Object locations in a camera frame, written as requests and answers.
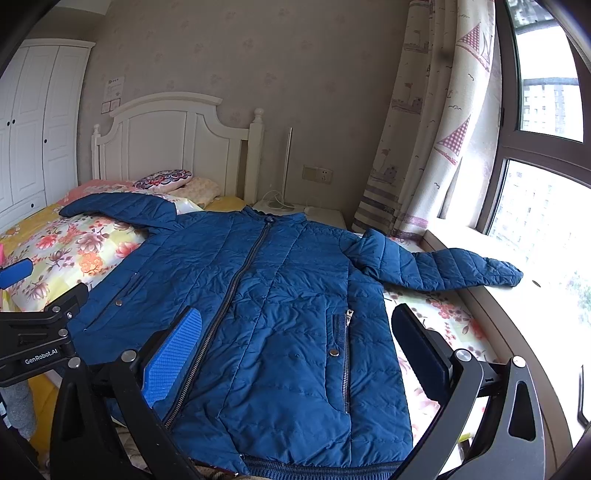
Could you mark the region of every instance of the window pane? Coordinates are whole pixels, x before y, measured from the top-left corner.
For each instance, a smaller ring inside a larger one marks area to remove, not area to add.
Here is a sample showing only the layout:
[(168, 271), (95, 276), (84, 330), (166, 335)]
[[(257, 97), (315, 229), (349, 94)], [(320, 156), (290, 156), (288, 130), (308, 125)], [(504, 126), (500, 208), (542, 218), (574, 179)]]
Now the window pane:
[(563, 29), (533, 0), (508, 0), (521, 75), (521, 129), (583, 141), (579, 78)]
[(585, 364), (585, 380), (591, 381), (591, 222), (585, 215), (590, 205), (591, 189), (510, 160), (489, 232), (518, 254), (528, 278), (543, 288), (548, 315), (555, 315), (528, 319), (540, 326), (540, 345), (545, 350), (534, 353), (551, 354), (563, 349), (564, 343), (569, 349), (569, 361), (556, 365), (558, 379), (549, 372), (548, 377), (564, 408), (574, 442), (582, 434), (582, 429), (575, 434), (581, 365)]

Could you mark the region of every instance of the window frame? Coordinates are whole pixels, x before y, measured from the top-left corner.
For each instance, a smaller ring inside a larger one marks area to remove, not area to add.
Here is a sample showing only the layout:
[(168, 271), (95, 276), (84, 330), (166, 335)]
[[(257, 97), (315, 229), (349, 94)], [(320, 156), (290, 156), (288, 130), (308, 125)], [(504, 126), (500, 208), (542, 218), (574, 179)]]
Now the window frame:
[(579, 77), (583, 108), (583, 142), (520, 130), (524, 108), (521, 104), (517, 40), (506, 1), (495, 0), (502, 73), (501, 124), (491, 179), (476, 223), (476, 230), (485, 235), (490, 231), (495, 218), (509, 160), (543, 168), (591, 187), (591, 72), (587, 67), (588, 56), (585, 55), (587, 46), (573, 44), (573, 37), (577, 38), (577, 35), (569, 33), (573, 26), (569, 24), (567, 15), (561, 15), (563, 9), (556, 0), (536, 1), (556, 18), (555, 22), (563, 27), (567, 35)]

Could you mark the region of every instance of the bedpost finial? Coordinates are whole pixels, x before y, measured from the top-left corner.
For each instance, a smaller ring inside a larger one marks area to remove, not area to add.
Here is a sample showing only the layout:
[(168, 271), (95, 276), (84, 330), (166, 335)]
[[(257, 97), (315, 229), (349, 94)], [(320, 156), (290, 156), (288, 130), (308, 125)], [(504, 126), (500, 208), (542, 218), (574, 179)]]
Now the bedpost finial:
[(255, 124), (261, 124), (262, 123), (262, 115), (263, 113), (265, 113), (265, 111), (262, 108), (257, 108), (255, 110), (255, 119), (253, 121), (253, 123)]

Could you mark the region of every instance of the white headboard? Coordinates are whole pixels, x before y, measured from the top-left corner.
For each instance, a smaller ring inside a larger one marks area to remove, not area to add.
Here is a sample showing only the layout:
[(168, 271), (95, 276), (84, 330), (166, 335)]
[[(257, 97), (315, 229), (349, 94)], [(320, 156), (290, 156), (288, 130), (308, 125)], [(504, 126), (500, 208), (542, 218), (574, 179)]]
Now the white headboard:
[[(103, 180), (139, 180), (151, 173), (184, 168), (219, 183), (224, 195), (256, 202), (264, 134), (261, 108), (250, 128), (220, 123), (221, 98), (190, 92), (163, 92), (124, 103), (113, 110), (111, 130), (92, 135), (92, 176)], [(242, 141), (248, 141), (241, 165)]]

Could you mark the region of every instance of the sailboat print curtain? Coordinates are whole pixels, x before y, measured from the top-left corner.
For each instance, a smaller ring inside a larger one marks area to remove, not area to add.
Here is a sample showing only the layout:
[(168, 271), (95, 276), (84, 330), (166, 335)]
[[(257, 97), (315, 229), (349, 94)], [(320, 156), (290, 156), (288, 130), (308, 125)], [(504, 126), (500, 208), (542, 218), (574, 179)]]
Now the sailboat print curtain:
[(411, 0), (390, 109), (353, 231), (423, 237), (478, 120), (494, 35), (493, 0)]

